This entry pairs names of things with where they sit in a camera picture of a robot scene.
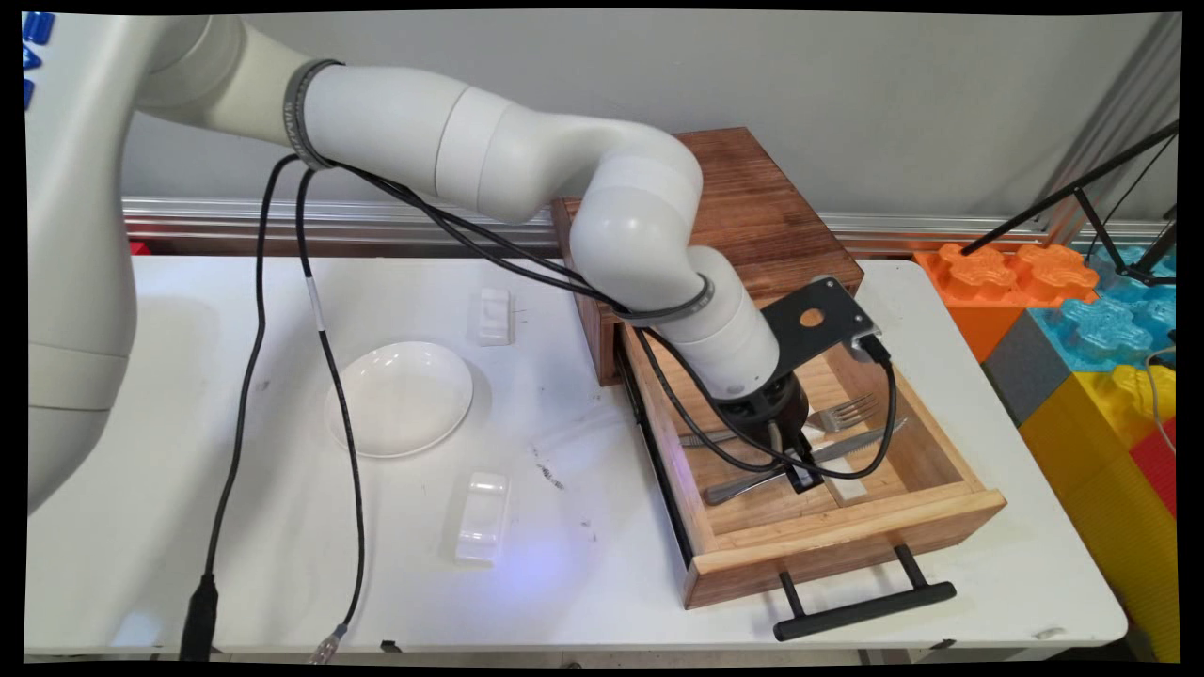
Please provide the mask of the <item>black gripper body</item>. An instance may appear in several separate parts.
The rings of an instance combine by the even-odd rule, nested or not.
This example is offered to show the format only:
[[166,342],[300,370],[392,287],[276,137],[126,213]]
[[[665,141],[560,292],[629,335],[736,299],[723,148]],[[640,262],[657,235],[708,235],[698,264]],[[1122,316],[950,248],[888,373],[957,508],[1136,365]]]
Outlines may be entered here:
[[718,401],[718,417],[740,440],[752,440],[769,449],[780,426],[797,429],[807,423],[809,402],[796,373],[783,373],[744,398]]

